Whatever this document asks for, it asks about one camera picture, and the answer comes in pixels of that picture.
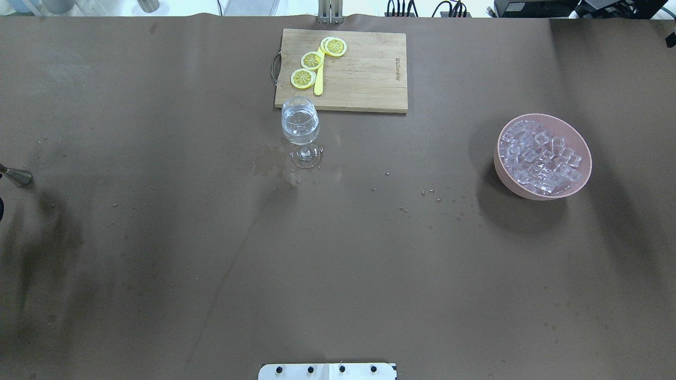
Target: yellow plastic knife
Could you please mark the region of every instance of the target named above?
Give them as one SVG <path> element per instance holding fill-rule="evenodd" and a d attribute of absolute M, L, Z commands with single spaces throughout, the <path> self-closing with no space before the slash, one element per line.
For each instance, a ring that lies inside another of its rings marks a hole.
<path fill-rule="evenodd" d="M 324 60 L 324 57 L 326 56 L 324 54 L 324 50 L 320 47 L 317 49 L 317 54 L 322 58 L 322 61 Z M 324 93 L 324 64 L 322 63 L 321 66 L 317 69 L 317 78 L 314 81 L 314 94 L 317 96 L 320 96 Z"/>

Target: glass of water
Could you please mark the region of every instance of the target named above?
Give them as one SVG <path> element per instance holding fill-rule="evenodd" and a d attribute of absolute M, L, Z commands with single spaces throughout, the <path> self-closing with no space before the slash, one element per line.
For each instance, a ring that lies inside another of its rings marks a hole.
<path fill-rule="evenodd" d="M 282 106 L 282 130 L 299 146 L 289 154 L 297 167 L 307 169 L 319 163 L 321 148 L 312 143 L 319 135 L 319 116 L 312 101 L 302 96 L 287 100 Z"/>

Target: metal plate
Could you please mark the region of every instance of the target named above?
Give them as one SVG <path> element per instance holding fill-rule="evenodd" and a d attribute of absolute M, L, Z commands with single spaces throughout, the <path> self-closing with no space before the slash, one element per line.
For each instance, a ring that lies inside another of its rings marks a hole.
<path fill-rule="evenodd" d="M 397 364 L 389 363 L 304 363 L 266 364 L 258 380 L 396 380 Z"/>

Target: metal bracket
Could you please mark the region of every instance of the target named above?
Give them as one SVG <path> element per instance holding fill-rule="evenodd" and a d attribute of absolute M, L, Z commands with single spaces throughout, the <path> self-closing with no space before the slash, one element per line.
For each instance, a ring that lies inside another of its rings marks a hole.
<path fill-rule="evenodd" d="M 342 24 L 343 0 L 319 0 L 317 22 L 320 24 Z"/>

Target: glass stem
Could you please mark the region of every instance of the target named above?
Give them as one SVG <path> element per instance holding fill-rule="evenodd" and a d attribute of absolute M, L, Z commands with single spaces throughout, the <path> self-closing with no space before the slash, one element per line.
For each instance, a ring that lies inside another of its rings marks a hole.
<path fill-rule="evenodd" d="M 303 147 L 300 148 L 299 156 L 303 160 L 309 160 L 310 158 L 312 158 L 312 152 L 310 151 L 310 148 L 308 148 L 307 145 L 303 145 Z"/>

